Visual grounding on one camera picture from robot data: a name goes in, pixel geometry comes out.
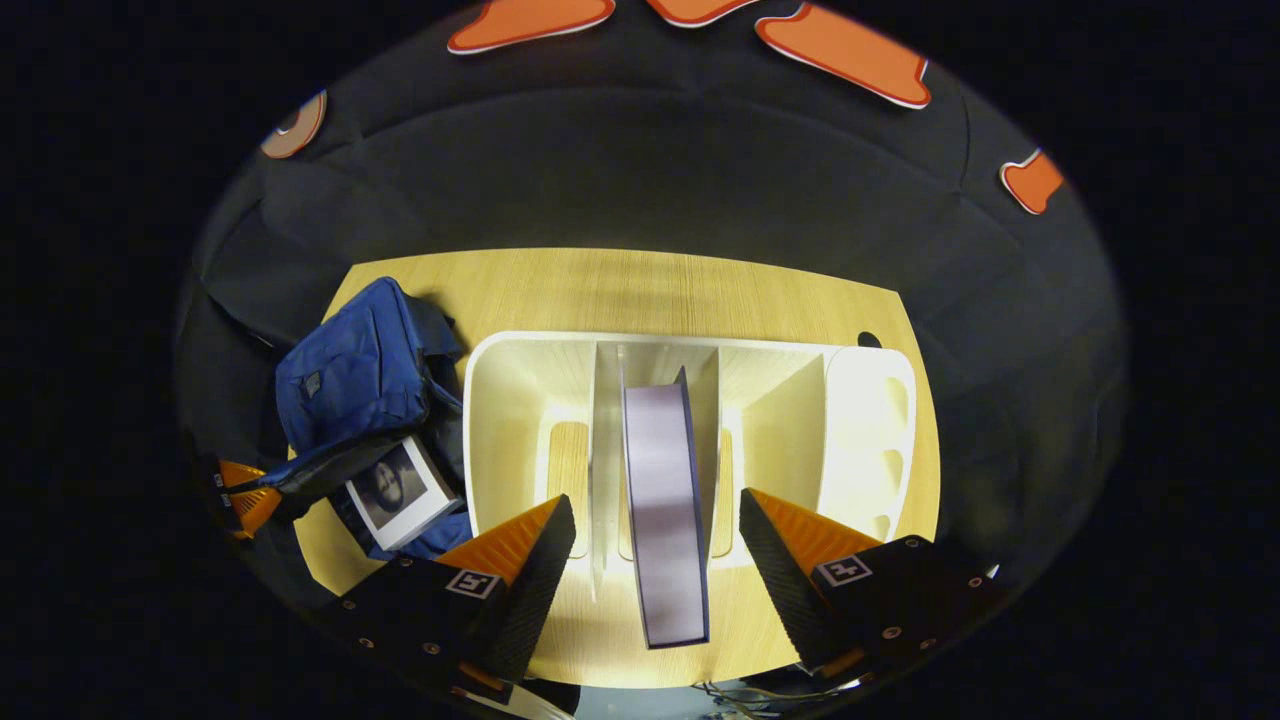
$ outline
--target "blue bag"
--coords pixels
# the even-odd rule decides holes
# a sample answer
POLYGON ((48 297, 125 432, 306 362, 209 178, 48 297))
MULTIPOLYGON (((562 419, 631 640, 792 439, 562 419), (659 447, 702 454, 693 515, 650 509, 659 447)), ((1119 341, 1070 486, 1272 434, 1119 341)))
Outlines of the blue bag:
POLYGON ((298 518, 404 436, 433 405, 461 413, 453 365, 462 347, 430 304, 379 278, 297 345, 275 370, 275 401, 297 457, 260 484, 298 518))

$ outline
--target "cable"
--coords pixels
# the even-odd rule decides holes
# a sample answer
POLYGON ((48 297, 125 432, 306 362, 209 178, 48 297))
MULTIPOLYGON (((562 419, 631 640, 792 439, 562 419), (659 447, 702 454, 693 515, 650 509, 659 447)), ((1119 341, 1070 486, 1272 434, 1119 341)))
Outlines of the cable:
MULTIPOLYGON (((716 694, 719 694, 721 697, 724 697, 724 698, 728 698, 730 697, 728 693, 733 693, 733 692, 750 692, 750 693, 760 694, 760 696, 764 696, 767 698, 772 698, 772 700, 776 700, 776 701, 826 700, 826 698, 835 697, 835 696, 840 694, 838 691, 827 691, 827 692, 822 692, 822 693, 783 694, 783 693, 776 693, 776 692, 765 691, 765 689, 762 689, 762 688, 750 688, 750 687, 745 687, 745 688, 719 688, 718 685, 716 685, 716 683, 708 682, 707 684, 710 685, 716 691, 716 694)), ((703 688, 703 692, 705 692, 707 694, 712 694, 705 688, 703 688)), ((769 700, 744 700, 744 698, 733 698, 733 700, 737 700, 740 702, 753 702, 753 703, 754 702, 771 702, 769 700)))

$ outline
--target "wooden tabletop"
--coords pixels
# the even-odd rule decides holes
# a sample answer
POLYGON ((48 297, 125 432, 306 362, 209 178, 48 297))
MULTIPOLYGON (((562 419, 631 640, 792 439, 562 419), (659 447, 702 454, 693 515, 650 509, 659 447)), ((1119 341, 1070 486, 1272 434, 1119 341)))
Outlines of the wooden tabletop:
MULTIPOLYGON (((933 539, 938 518, 938 437, 920 350, 896 292, 739 260, 599 249, 474 250, 355 265, 333 315, 374 279, 452 316, 475 347, 500 331, 584 331, 858 345, 861 332, 911 361, 915 450, 896 537, 933 539)), ((465 379, 467 357, 457 364, 465 379)), ((379 569, 326 500, 294 523, 315 579, 342 594, 379 569)), ((571 562, 557 589, 529 674, 562 683, 659 688, 721 682, 799 657, 753 565, 709 573, 712 642, 645 648, 635 578, 607 574, 595 601, 589 564, 571 562)))

